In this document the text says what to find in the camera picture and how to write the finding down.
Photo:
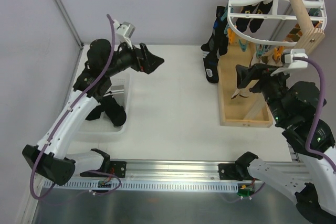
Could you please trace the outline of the black sock white stripes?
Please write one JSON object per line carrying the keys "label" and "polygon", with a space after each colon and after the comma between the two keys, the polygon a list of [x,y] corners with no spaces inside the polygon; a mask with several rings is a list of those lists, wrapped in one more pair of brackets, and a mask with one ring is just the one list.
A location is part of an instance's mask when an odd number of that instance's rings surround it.
{"label": "black sock white stripes", "polygon": [[115,127],[121,127],[127,120],[127,114],[124,107],[118,104],[111,92],[108,92],[103,96],[100,104],[88,114],[86,120],[97,120],[103,112]]}

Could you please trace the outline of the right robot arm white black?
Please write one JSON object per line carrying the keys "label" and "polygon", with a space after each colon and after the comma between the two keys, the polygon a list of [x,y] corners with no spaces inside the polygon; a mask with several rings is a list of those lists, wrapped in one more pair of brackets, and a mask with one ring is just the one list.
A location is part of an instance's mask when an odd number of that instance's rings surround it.
{"label": "right robot arm white black", "polygon": [[255,64],[236,66],[238,88],[251,81],[252,93],[261,93],[282,135],[305,164],[311,182],[300,181],[267,165],[257,155],[246,152],[235,161],[239,180],[261,180],[282,193],[311,223],[335,223],[335,139],[328,124],[320,119],[322,92],[313,82],[299,81],[287,87],[289,74],[278,67]]}

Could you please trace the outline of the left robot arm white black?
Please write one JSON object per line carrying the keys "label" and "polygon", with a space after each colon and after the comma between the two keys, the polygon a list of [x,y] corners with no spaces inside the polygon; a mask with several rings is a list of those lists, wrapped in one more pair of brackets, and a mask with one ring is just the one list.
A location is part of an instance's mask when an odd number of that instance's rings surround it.
{"label": "left robot arm white black", "polygon": [[102,177],[110,171],[110,155],[96,148],[67,155],[86,117],[106,100],[104,95],[112,85],[110,78],[127,68],[151,74],[164,63],[164,59],[152,54],[144,43],[129,47],[123,42],[115,50],[106,39],[94,40],[87,58],[84,70],[73,85],[68,105],[46,135],[35,146],[26,145],[22,151],[34,173],[59,186],[66,184],[73,175],[93,171]]}

